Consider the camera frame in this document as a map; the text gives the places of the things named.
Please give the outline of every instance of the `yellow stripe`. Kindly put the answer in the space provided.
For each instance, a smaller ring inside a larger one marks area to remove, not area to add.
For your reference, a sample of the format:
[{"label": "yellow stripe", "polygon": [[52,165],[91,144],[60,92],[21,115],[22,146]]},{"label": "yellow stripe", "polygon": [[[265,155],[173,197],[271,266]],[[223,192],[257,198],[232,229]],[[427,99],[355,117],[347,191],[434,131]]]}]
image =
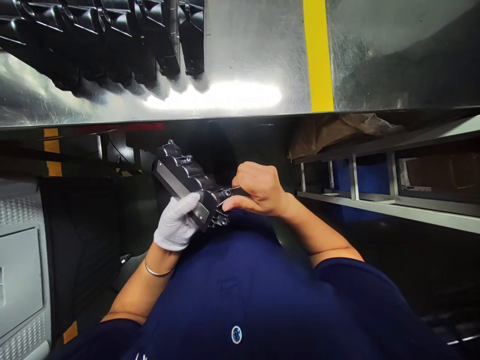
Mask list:
[{"label": "yellow stripe", "polygon": [[310,77],[311,111],[313,113],[333,111],[334,91],[325,1],[303,0],[303,21]]},{"label": "yellow stripe", "polygon": [[[43,129],[44,138],[53,138],[59,135],[59,130],[56,128]],[[49,153],[60,154],[60,142],[58,140],[48,140],[43,142],[43,149]],[[62,176],[62,163],[57,161],[47,161],[48,176],[60,177]]]},{"label": "yellow stripe", "polygon": [[77,322],[74,321],[73,324],[63,333],[63,343],[66,344],[74,337],[79,334],[79,328]]}]

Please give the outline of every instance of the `gloved hand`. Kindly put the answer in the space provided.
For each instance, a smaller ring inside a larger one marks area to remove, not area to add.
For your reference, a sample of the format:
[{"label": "gloved hand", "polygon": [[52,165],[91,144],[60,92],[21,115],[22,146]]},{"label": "gloved hand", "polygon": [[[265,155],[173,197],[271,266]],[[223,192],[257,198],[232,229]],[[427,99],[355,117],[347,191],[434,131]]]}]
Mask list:
[{"label": "gloved hand", "polygon": [[197,206],[199,200],[200,194],[196,192],[192,192],[180,201],[172,197],[161,213],[158,228],[153,234],[153,242],[165,250],[185,249],[192,235],[199,229],[187,215]]}]

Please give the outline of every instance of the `shirt button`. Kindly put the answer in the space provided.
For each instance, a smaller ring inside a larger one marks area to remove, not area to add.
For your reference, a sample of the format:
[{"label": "shirt button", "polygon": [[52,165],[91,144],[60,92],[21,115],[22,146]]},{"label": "shirt button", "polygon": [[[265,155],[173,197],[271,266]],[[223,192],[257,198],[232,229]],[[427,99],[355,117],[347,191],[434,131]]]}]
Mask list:
[{"label": "shirt button", "polygon": [[231,340],[234,344],[239,344],[242,341],[242,330],[239,326],[234,326],[231,330]]}]

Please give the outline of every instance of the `black plastic component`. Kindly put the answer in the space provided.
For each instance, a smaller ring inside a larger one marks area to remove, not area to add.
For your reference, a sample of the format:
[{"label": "black plastic component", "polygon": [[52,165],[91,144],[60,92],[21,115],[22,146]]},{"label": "black plastic component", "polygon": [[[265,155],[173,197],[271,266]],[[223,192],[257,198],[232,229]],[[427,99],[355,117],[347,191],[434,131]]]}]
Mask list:
[{"label": "black plastic component", "polygon": [[29,20],[35,23],[34,30],[49,49],[77,64],[81,75],[89,81],[106,77],[106,68],[69,33],[64,20],[68,20],[71,13],[66,5],[60,5],[57,0],[34,0],[28,6]]},{"label": "black plastic component", "polygon": [[134,0],[94,0],[103,21],[105,42],[117,56],[125,61],[139,84],[157,81],[157,63],[144,44],[138,19],[139,6]]},{"label": "black plastic component", "polygon": [[204,10],[205,0],[178,2],[178,32],[187,75],[196,76],[205,71]]},{"label": "black plastic component", "polygon": [[71,40],[89,59],[85,65],[90,66],[90,63],[94,63],[94,67],[106,72],[113,82],[129,85],[132,81],[132,71],[106,46],[105,24],[100,19],[93,0],[65,0],[65,3],[67,6],[60,7],[62,18],[72,37]]},{"label": "black plastic component", "polygon": [[[206,214],[206,217],[200,219],[195,210],[188,215],[203,232],[209,227],[229,224],[229,217],[222,211],[220,205],[232,196],[231,189],[217,185],[212,175],[205,175],[204,170],[193,160],[193,157],[183,154],[182,149],[175,145],[173,140],[159,147],[156,155],[158,160],[153,163],[153,174],[173,197],[181,197],[175,190],[174,182],[179,182],[188,193],[200,194],[199,202],[204,208],[203,214]],[[159,161],[175,179],[167,178],[164,173],[158,171]]]},{"label": "black plastic component", "polygon": [[179,58],[171,41],[171,0],[136,0],[136,3],[141,12],[141,32],[155,56],[160,73],[165,76],[178,74]]},{"label": "black plastic component", "polygon": [[0,47],[48,76],[61,90],[81,85],[79,68],[49,48],[40,37],[36,13],[28,3],[6,0],[0,3]]}]

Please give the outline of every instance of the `ventilation grille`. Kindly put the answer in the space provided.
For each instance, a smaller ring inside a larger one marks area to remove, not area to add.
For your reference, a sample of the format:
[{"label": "ventilation grille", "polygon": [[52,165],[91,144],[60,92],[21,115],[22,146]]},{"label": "ventilation grille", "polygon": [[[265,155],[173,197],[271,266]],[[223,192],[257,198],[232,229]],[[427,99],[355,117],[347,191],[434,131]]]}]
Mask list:
[{"label": "ventilation grille", "polygon": [[42,313],[0,346],[0,360],[20,360],[43,343],[46,337],[47,321],[45,313]]},{"label": "ventilation grille", "polygon": [[0,201],[0,227],[38,221],[35,196],[16,197]]}]

